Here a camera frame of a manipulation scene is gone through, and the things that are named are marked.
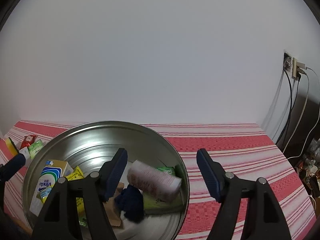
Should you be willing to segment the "red white striped bedspread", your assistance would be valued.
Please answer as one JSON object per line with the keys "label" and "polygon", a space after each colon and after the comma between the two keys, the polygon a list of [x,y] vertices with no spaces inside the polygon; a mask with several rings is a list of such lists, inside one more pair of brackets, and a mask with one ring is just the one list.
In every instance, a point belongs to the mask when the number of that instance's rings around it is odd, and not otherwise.
{"label": "red white striped bedspread", "polygon": [[[26,135],[36,134],[43,142],[78,124],[21,120],[1,139],[1,163],[12,154],[5,145],[11,137],[17,147]],[[292,239],[303,239],[316,222],[311,200],[298,175],[264,131],[255,123],[244,124],[143,124],[163,135],[179,152],[190,181],[190,205],[177,239],[206,239],[219,204],[210,197],[196,165],[196,151],[206,148],[214,161],[239,178],[264,177],[279,201]],[[6,183],[4,210],[29,227],[22,207],[23,167]]]}

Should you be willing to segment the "white Vinda tissue pack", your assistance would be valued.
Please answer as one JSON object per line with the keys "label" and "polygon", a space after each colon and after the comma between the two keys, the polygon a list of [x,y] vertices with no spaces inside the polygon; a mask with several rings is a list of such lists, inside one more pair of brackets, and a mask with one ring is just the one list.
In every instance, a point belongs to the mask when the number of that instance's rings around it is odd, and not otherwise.
{"label": "white Vinda tissue pack", "polygon": [[44,198],[48,196],[51,188],[61,177],[66,177],[73,172],[73,168],[67,161],[48,160],[41,171],[36,183],[29,211],[38,216],[44,204]]}

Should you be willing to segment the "white red tissue pack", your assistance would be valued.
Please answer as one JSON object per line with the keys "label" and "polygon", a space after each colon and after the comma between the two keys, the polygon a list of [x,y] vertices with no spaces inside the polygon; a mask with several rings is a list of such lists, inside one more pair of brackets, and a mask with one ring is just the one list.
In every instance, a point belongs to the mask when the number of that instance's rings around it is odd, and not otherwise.
{"label": "white red tissue pack", "polygon": [[130,166],[127,172],[127,181],[139,190],[148,191],[156,198],[165,201],[175,199],[182,183],[181,178],[159,171],[138,160]]}

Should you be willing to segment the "green tissue pack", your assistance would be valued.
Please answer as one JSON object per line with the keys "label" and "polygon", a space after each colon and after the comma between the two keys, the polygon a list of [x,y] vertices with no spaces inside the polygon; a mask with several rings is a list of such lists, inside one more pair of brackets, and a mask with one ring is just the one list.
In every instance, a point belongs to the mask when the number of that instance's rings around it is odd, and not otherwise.
{"label": "green tissue pack", "polygon": [[183,209],[183,202],[180,193],[172,201],[165,201],[156,198],[150,192],[140,190],[143,195],[144,212],[146,215],[160,215],[171,212],[180,212]]}
{"label": "green tissue pack", "polygon": [[44,144],[41,139],[37,140],[28,147],[30,158],[34,159],[39,151],[43,148]]}

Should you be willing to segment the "red snack packet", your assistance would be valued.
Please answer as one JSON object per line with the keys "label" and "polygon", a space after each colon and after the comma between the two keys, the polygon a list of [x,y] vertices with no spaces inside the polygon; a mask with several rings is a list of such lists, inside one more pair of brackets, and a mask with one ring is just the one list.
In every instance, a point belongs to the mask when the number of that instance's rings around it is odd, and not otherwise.
{"label": "red snack packet", "polygon": [[37,135],[26,135],[21,143],[20,149],[23,149],[25,147],[30,147],[36,140]]}

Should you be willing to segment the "yellow snack packet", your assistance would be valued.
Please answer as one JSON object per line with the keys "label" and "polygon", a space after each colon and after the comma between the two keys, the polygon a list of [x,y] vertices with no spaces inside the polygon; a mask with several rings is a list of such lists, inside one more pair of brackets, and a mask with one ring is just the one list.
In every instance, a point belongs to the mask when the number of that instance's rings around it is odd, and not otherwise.
{"label": "yellow snack packet", "polygon": [[[79,180],[79,179],[84,179],[84,174],[81,171],[80,167],[77,166],[74,171],[66,176],[68,181],[73,181],[73,180]],[[52,190],[53,185],[50,185],[46,187],[45,189],[42,189],[39,191],[37,194],[37,198],[42,202],[42,204],[45,203],[50,191]],[[85,208],[84,208],[84,201],[82,198],[76,198],[76,205],[77,205],[77,211],[78,211],[78,218],[79,218],[79,224],[83,227],[87,227],[87,220],[86,220],[86,215],[85,215]]]}

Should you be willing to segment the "beige snack packet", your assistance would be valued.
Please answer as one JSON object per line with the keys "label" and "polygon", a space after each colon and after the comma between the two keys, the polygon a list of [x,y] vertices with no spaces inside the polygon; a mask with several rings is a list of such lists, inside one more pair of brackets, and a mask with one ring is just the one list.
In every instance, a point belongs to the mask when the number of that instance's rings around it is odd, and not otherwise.
{"label": "beige snack packet", "polygon": [[120,227],[122,223],[120,211],[117,208],[115,198],[121,194],[124,186],[124,183],[119,182],[113,197],[109,198],[107,202],[103,203],[108,220],[113,227]]}

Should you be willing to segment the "round metal tin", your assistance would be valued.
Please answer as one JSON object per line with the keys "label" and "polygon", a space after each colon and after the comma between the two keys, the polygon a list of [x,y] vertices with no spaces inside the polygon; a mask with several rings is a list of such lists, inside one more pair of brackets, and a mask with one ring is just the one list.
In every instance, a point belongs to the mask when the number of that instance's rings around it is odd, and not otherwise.
{"label": "round metal tin", "polygon": [[182,180],[180,196],[182,211],[164,215],[146,215],[139,223],[124,218],[121,227],[114,230],[117,239],[175,239],[183,225],[189,204],[189,183],[185,165],[177,150],[157,132],[137,124],[121,121],[93,122],[69,129],[50,142],[31,161],[23,182],[23,211],[33,228],[37,216],[30,211],[33,204],[41,206],[33,196],[37,181],[49,159],[67,161],[79,166],[87,176],[98,171],[119,148],[128,153],[127,167],[141,161],[152,167],[174,167]]}

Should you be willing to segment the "grey white tissue pack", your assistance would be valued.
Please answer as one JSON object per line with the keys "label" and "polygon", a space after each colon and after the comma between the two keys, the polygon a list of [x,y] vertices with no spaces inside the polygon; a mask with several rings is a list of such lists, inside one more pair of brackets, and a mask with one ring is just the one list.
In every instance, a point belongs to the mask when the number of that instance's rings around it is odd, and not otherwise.
{"label": "grey white tissue pack", "polygon": [[22,149],[19,150],[19,153],[24,155],[26,160],[30,159],[30,153],[29,153],[29,149],[27,147],[24,147]]}

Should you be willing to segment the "wall socket with plugs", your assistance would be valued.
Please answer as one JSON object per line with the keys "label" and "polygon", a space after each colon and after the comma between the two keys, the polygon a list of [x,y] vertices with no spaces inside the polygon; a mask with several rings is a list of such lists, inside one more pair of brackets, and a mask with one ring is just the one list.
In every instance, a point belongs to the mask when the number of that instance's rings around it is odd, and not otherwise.
{"label": "wall socket with plugs", "polygon": [[293,80],[300,80],[301,75],[305,75],[306,65],[302,62],[299,62],[295,57],[289,54],[287,51],[284,51],[283,57],[283,68],[285,72]]}

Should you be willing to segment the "blue knitted ball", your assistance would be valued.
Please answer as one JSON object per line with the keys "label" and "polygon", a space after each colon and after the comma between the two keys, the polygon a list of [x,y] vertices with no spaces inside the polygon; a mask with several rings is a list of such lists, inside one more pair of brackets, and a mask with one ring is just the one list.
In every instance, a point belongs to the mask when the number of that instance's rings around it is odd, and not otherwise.
{"label": "blue knitted ball", "polygon": [[128,185],[114,201],[119,211],[123,211],[124,217],[129,221],[140,223],[144,219],[143,195],[138,188]]}

